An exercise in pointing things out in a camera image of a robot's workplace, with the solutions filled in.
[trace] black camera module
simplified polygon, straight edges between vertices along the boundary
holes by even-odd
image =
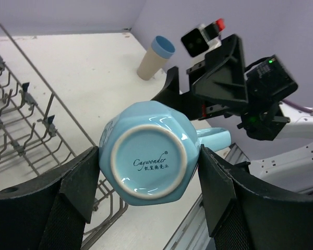
[[[196,57],[209,49],[208,43],[198,28],[184,35],[181,42],[191,57]]]

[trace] mug handle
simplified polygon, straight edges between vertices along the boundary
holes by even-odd
[[[196,130],[198,142],[216,152],[231,145],[231,134],[227,129],[208,128]]]

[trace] purple wall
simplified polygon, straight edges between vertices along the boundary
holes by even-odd
[[[313,0],[147,0],[132,33],[144,47],[148,47],[155,35],[169,38],[176,46],[176,53],[165,69],[179,66],[181,89],[188,90],[185,69],[191,66],[191,58],[180,43],[180,38],[200,23],[209,24],[224,18],[223,36],[240,35],[244,42],[246,63],[277,54],[286,64],[300,85],[291,100],[313,106]],[[238,130],[238,117],[209,120],[214,127],[225,127],[251,159],[270,157],[305,145],[311,140],[285,139],[259,142]]]
[[[99,33],[131,28],[146,0],[0,0],[13,35]]]

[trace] light blue mug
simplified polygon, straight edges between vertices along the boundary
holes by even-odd
[[[185,115],[159,102],[135,103],[105,126],[99,166],[128,204],[169,203],[182,197],[193,177],[201,144],[219,151],[231,136],[222,128],[196,130]]]

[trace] mug bottom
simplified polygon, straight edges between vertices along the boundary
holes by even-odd
[[[157,199],[172,193],[185,176],[187,154],[169,129],[144,124],[123,133],[111,153],[111,171],[128,194]]]

